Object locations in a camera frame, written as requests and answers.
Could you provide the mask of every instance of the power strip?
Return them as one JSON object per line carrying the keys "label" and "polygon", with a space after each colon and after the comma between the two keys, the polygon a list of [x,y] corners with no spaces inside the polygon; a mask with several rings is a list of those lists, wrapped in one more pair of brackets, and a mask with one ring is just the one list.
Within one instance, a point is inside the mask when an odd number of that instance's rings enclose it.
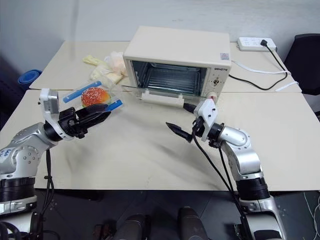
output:
{"label": "power strip", "polygon": [[238,47],[240,51],[254,51],[254,52],[269,52],[269,50],[262,46],[260,43],[262,40],[267,41],[267,46],[271,51],[276,49],[276,45],[271,38],[268,37],[239,37],[238,38]]}

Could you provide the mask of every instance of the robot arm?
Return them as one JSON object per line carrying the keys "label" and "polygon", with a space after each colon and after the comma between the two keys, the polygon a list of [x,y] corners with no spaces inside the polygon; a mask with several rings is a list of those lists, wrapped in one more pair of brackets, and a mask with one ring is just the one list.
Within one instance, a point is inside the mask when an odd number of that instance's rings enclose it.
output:
{"label": "robot arm", "polygon": [[[242,129],[235,129],[215,123],[218,115],[212,99],[206,99],[195,109],[196,120],[193,133],[202,141],[209,141],[209,146],[221,148],[227,156],[228,164],[239,193],[239,203],[245,212],[246,221],[242,226],[235,226],[238,234],[248,239],[286,239],[285,229],[274,198],[269,194],[264,179],[260,159],[251,146],[251,138]],[[172,123],[169,128],[188,142],[192,135]]]}
{"label": "robot arm", "polygon": [[39,214],[34,184],[43,153],[59,141],[83,138],[88,128],[103,122],[109,115],[108,105],[95,104],[76,111],[73,107],[59,112],[58,92],[43,89],[41,105],[45,123],[39,122],[18,132],[8,146],[0,149],[0,217],[32,233]]}

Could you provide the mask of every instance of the white wall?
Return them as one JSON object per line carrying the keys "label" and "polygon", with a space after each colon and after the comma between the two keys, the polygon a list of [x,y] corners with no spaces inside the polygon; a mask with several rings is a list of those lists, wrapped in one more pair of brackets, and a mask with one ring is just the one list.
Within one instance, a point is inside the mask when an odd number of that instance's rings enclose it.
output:
{"label": "white wall", "polygon": [[320,33],[320,1],[0,0],[0,53],[43,70],[64,40],[129,41],[139,25],[271,37],[284,60],[295,35]]}

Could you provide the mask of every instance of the dark floor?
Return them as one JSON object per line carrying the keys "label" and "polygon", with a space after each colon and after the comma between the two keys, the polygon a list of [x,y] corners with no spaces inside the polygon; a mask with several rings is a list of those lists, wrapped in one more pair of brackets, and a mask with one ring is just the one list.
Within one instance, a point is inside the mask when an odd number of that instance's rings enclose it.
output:
{"label": "dark floor", "polygon": [[[94,226],[116,221],[119,226],[133,214],[151,216],[152,240],[178,240],[178,209],[192,207],[204,224],[212,240],[238,240],[233,224],[239,223],[239,214],[229,193],[223,191],[85,191],[94,199],[68,196],[69,192],[55,194],[54,202],[46,213],[45,229],[60,234],[61,239],[91,240]],[[37,191],[42,206],[43,191]],[[314,210],[319,192],[306,193]],[[288,193],[275,197],[289,240],[312,240],[315,235],[313,220],[308,212],[303,193]],[[45,239],[56,239],[46,235]]]}

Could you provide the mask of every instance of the oven window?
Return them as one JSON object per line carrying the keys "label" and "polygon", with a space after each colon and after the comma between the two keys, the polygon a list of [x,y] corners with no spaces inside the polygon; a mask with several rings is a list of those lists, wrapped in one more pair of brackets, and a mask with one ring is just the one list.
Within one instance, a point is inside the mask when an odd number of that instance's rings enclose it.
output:
{"label": "oven window", "polygon": [[199,96],[207,68],[132,61],[139,88]]}

